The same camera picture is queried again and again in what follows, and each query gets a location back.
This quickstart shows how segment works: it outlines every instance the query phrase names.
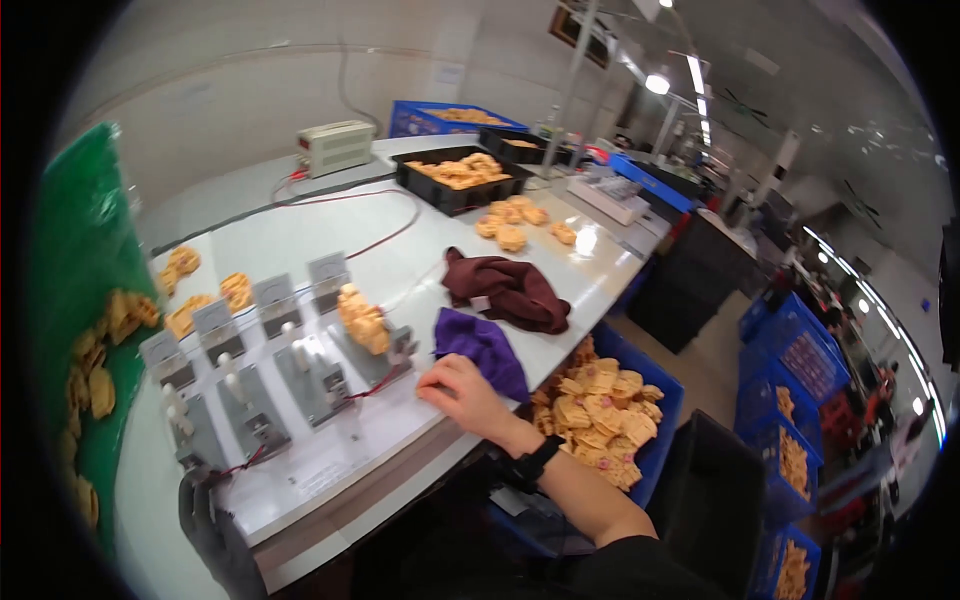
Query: white peg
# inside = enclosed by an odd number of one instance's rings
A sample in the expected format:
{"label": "white peg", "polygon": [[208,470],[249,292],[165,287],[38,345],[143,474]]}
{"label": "white peg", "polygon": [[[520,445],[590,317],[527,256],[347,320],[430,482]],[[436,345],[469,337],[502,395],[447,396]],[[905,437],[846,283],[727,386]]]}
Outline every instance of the white peg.
{"label": "white peg", "polygon": [[180,397],[180,394],[177,393],[177,389],[174,388],[172,383],[168,383],[163,386],[163,397],[167,401],[167,406],[173,408],[177,412],[177,415],[181,417],[186,415],[186,402],[184,402],[183,398]]}
{"label": "white peg", "polygon": [[167,408],[167,419],[183,432],[185,436],[193,435],[193,423],[184,415],[178,415],[177,409],[173,406]]}
{"label": "white peg", "polygon": [[294,342],[296,342],[296,341],[298,340],[298,337],[297,337],[297,326],[294,325],[294,323],[293,323],[292,321],[288,321],[288,322],[284,323],[284,324],[280,327],[280,331],[283,332],[283,337],[284,337],[284,339],[286,339],[286,341],[287,341],[289,344],[293,344]]}
{"label": "white peg", "polygon": [[224,377],[224,385],[227,386],[227,389],[230,390],[230,393],[233,394],[233,397],[235,397],[238,402],[244,405],[247,404],[247,401],[244,399],[243,388],[240,386],[240,378],[237,377],[235,372],[227,373],[227,376]]}
{"label": "white peg", "polygon": [[233,357],[230,356],[229,352],[224,352],[220,356],[217,356],[217,364],[228,373],[237,373],[236,363],[233,361]]}
{"label": "white peg", "polygon": [[303,340],[297,340],[290,345],[290,351],[294,354],[294,360],[297,361],[297,366],[303,372],[310,371],[310,357],[307,356],[306,344],[303,343]]}

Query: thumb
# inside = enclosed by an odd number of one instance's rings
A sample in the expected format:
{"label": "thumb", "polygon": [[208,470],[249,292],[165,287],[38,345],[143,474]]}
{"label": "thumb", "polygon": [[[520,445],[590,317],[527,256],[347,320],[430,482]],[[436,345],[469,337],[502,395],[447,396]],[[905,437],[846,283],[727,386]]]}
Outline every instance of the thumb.
{"label": "thumb", "polygon": [[417,396],[436,406],[445,415],[452,416],[460,409],[456,399],[433,386],[417,388]]}

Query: round ceiling lamp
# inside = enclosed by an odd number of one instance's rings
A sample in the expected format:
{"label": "round ceiling lamp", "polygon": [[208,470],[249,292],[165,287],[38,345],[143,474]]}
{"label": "round ceiling lamp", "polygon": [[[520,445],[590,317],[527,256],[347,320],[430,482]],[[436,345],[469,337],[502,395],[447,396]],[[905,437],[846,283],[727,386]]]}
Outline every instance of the round ceiling lamp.
{"label": "round ceiling lamp", "polygon": [[647,81],[644,82],[643,85],[653,93],[659,94],[660,96],[670,90],[670,82],[668,82],[666,78],[659,73],[651,73],[650,75],[647,75]]}

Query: beige power supply box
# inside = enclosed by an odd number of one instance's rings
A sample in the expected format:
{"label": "beige power supply box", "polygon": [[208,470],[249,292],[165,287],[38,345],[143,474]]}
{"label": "beige power supply box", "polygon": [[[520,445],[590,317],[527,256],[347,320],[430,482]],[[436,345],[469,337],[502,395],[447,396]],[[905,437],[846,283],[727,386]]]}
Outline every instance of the beige power supply box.
{"label": "beige power supply box", "polygon": [[367,164],[371,159],[373,125],[363,121],[331,123],[297,132],[297,161],[311,178]]}

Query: gray glove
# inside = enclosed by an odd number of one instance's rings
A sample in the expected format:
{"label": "gray glove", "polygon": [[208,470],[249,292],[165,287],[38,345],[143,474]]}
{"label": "gray glove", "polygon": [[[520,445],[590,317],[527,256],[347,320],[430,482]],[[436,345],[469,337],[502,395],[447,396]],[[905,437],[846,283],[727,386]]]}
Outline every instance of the gray glove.
{"label": "gray glove", "polygon": [[210,482],[180,481],[180,528],[230,600],[267,600],[267,587],[227,511],[210,506]]}

